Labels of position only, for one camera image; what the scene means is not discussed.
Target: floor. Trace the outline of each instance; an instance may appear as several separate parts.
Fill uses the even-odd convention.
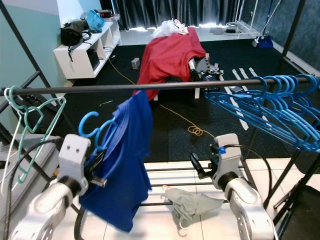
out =
[[[222,35],[214,35],[210,33],[210,27],[196,27],[195,31],[199,37],[200,42],[208,42],[208,41],[220,41],[220,40],[236,40],[238,39],[237,33],[225,33]],[[145,45],[148,44],[152,40],[153,29],[148,29],[144,31],[137,30],[129,30],[122,31],[121,34],[121,45]],[[243,34],[240,35],[239,39],[252,39],[256,37],[256,34]]]
[[[272,168],[272,184],[274,185],[290,158],[268,159]],[[268,171],[264,162],[260,159],[248,159],[249,169],[263,199],[268,191]],[[190,162],[169,162],[169,163],[146,163],[147,169],[167,169],[167,168],[190,168]],[[210,182],[210,179],[199,180],[194,170],[184,171],[158,171],[148,173],[151,184],[174,184],[174,183],[198,183]],[[273,218],[276,211],[273,205],[285,195],[303,174],[294,165],[289,174],[284,179],[280,188],[271,198],[268,214]],[[320,175],[314,175],[308,185],[320,191]],[[213,185],[190,185],[179,187],[182,190],[206,194],[212,198],[224,198],[221,190],[217,190]],[[146,203],[167,202],[164,190],[161,187],[154,187],[149,193]],[[68,208],[63,222],[57,227],[53,234],[53,240],[72,240],[76,213]],[[237,221],[230,210],[229,204],[224,203],[222,208],[205,214],[196,215],[193,222],[189,223],[188,229],[181,229],[177,218],[173,214],[173,207],[170,206],[143,206],[140,207],[133,220],[133,229],[130,233],[122,232],[114,228],[107,222],[88,213],[82,228],[84,240],[193,240],[193,239],[226,239],[240,240]]]

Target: blue bag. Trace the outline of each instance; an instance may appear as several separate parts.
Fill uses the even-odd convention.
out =
[[[92,31],[101,31],[106,23],[105,20],[93,10],[89,11],[86,17],[86,22],[88,23],[89,28]]]

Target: black carpet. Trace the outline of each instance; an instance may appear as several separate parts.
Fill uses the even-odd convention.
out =
[[[223,77],[225,80],[234,80],[232,69],[239,68],[244,68],[249,77],[251,76],[248,68],[253,68],[259,76],[273,75],[280,60],[279,52],[273,48],[254,48],[251,43],[252,39],[244,39],[208,41],[202,42],[201,45],[210,54],[210,62],[212,64],[219,63],[220,69],[224,70]],[[139,78],[139,70],[131,69],[131,60],[138,57],[141,61],[144,49],[145,45],[132,45],[118,46],[114,50],[114,54],[117,56],[115,67],[135,83]],[[284,67],[282,73],[286,75],[297,74],[288,66]],[[96,78],[78,79],[74,85],[119,84],[129,84],[129,82],[107,62]],[[259,87],[252,86],[249,88],[258,89]],[[117,105],[131,95],[132,92],[128,91],[67,94],[66,109],[72,123],[77,127],[86,113],[97,111],[99,117],[91,118],[90,124],[85,126],[87,131],[91,132],[91,130],[110,119]],[[241,144],[249,142],[253,127],[249,126],[249,129],[245,131],[236,117],[219,107],[211,105],[203,96],[200,99],[194,99],[192,90],[162,90],[158,97],[159,103],[183,115],[215,136],[236,133]],[[112,102],[100,106],[100,104],[108,101]],[[197,153],[200,159],[211,157],[209,144],[212,143],[212,137],[206,133],[202,136],[190,134],[187,131],[190,126],[188,122],[163,109],[156,102],[151,102],[151,108],[154,118],[154,131],[150,143],[151,153],[146,162],[188,161],[190,152]],[[65,123],[61,126],[60,131],[63,134],[70,132]],[[258,133],[253,147],[267,158],[286,158],[290,156],[287,147],[263,132]]]
[[[320,239],[320,192],[306,186],[295,202],[281,240]]]

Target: white shelf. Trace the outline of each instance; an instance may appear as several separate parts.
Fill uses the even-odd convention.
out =
[[[120,40],[121,40],[120,36],[115,37],[115,38],[113,39],[113,47],[114,47],[114,48],[115,48],[118,44],[120,44]]]
[[[106,22],[101,33],[93,33],[85,43],[71,51],[69,57],[68,46],[61,45],[53,50],[54,55],[66,79],[95,78],[111,56],[111,51],[104,51],[104,47],[115,48],[121,43],[118,22]],[[99,65],[93,70],[87,50],[94,49],[99,58]]]

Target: teal hanger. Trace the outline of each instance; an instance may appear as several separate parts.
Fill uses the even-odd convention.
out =
[[[23,148],[23,145],[24,145],[24,140],[25,140],[25,137],[26,137],[26,133],[27,131],[29,131],[31,134],[34,134],[36,132],[36,130],[38,129],[40,123],[42,122],[42,120],[44,119],[44,114],[43,112],[41,111],[41,109],[48,105],[48,104],[51,104],[52,102],[58,102],[58,104],[60,105],[60,108],[59,110],[57,111],[57,113],[55,114],[52,122],[50,123],[48,129],[46,130],[43,138],[41,139],[41,142],[45,141],[46,138],[51,134],[53,128],[55,127],[57,121],[58,121],[58,118],[60,117],[67,101],[64,97],[58,97],[58,98],[52,98],[52,99],[49,99],[47,101],[45,101],[44,103],[42,103],[40,106],[38,107],[35,107],[35,106],[31,106],[31,107],[27,107],[25,105],[18,105],[15,100],[14,100],[14,96],[13,96],[13,91],[14,89],[19,89],[18,86],[13,86],[10,88],[10,91],[9,91],[9,99],[11,101],[11,104],[17,108],[22,114],[24,114],[24,124],[25,124],[25,128],[23,129],[23,132],[22,132],[22,135],[21,135],[21,140],[20,140],[20,143],[19,143],[19,147],[18,147],[18,154],[17,154],[17,158],[20,159],[21,158],[21,155],[22,155],[22,148]],[[36,111],[38,114],[39,114],[39,119],[36,123],[36,125],[32,128],[30,125],[29,125],[29,121],[28,121],[28,114],[30,112],[34,112]],[[39,151],[42,147],[38,147],[36,149],[36,152],[35,152],[35,155],[34,157],[32,158],[31,162],[29,163],[28,167],[26,169],[22,168],[21,166],[19,166],[19,170],[21,172],[23,172],[23,175],[18,175],[18,183],[22,184],[25,182],[29,172],[30,172],[30,169],[33,165],[33,163],[35,162],[35,159],[36,157],[38,156],[39,154]]]

